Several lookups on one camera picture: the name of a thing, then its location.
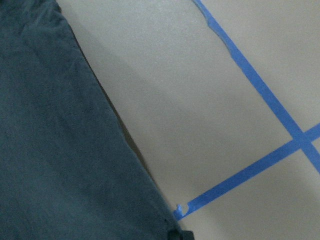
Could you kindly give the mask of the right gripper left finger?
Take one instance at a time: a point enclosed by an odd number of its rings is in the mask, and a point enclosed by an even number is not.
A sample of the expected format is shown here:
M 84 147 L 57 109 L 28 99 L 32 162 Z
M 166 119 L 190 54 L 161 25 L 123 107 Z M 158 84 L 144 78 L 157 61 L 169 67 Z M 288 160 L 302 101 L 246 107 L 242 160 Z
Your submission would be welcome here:
M 173 229 L 173 230 L 168 231 L 167 239 L 168 240 L 180 240 L 181 239 L 181 235 L 180 235 L 178 230 Z

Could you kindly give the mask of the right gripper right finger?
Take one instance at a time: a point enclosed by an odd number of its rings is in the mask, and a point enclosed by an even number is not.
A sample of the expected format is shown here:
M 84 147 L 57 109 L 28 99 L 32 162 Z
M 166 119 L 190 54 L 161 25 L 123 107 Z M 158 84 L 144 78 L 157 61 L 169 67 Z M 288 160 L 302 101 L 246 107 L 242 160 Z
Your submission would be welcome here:
M 195 240 L 194 233 L 190 230 L 183 230 L 181 232 L 181 240 Z

